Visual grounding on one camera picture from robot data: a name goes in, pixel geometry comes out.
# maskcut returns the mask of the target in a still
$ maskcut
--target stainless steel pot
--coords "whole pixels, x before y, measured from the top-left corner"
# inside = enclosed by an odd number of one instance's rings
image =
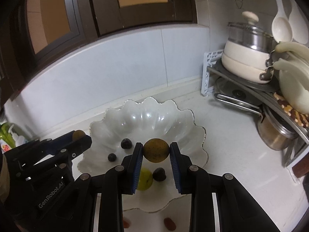
[[[258,133],[264,143],[273,150],[284,150],[298,137],[296,131],[265,104],[258,107],[219,93],[215,94],[215,98],[239,109],[259,115]]]
[[[265,53],[274,49],[273,37],[258,27],[248,23],[229,22],[228,28],[228,40],[231,42]]]

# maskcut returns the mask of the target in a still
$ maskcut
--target dark purple grape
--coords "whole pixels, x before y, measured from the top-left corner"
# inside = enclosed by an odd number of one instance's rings
[[[164,181],[166,179],[165,170],[162,167],[158,167],[153,173],[152,177],[155,181]]]
[[[130,148],[132,148],[132,147],[133,147],[132,141],[129,140],[128,138],[124,138],[124,139],[122,140],[122,142],[121,142],[121,147],[122,147],[123,149],[130,149]]]
[[[110,162],[114,162],[117,159],[117,156],[114,153],[110,153],[107,158]]]

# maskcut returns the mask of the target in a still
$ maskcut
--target white ladle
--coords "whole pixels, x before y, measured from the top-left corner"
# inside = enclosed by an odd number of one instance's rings
[[[290,42],[293,39],[292,28],[284,12],[282,0],[276,0],[278,13],[271,24],[271,31],[276,42]]]
[[[294,0],[290,0],[292,5],[292,11],[289,16],[289,23],[292,27],[293,38],[295,41],[306,44],[309,40],[309,32],[307,24],[299,12],[297,3]]]

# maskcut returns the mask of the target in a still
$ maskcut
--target white dish rack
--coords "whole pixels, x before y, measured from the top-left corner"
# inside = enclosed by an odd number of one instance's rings
[[[212,67],[217,60],[219,60],[222,56],[223,49],[215,52],[205,52],[204,53],[204,63],[203,63],[203,78],[202,78],[202,95],[209,96],[214,92],[214,81],[212,77],[209,75],[209,71],[207,67]]]

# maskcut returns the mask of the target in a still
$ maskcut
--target saucepan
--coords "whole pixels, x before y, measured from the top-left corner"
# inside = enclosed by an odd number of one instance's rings
[[[214,96],[221,102],[259,115],[260,118],[257,122],[258,133],[264,143],[273,150],[284,150],[298,137],[296,131],[265,104],[258,107],[224,94],[216,93]]]
[[[229,22],[229,37],[222,54],[222,64],[231,73],[254,83],[268,83],[273,76],[272,53],[276,42],[255,26],[256,14],[244,11],[243,22]]]

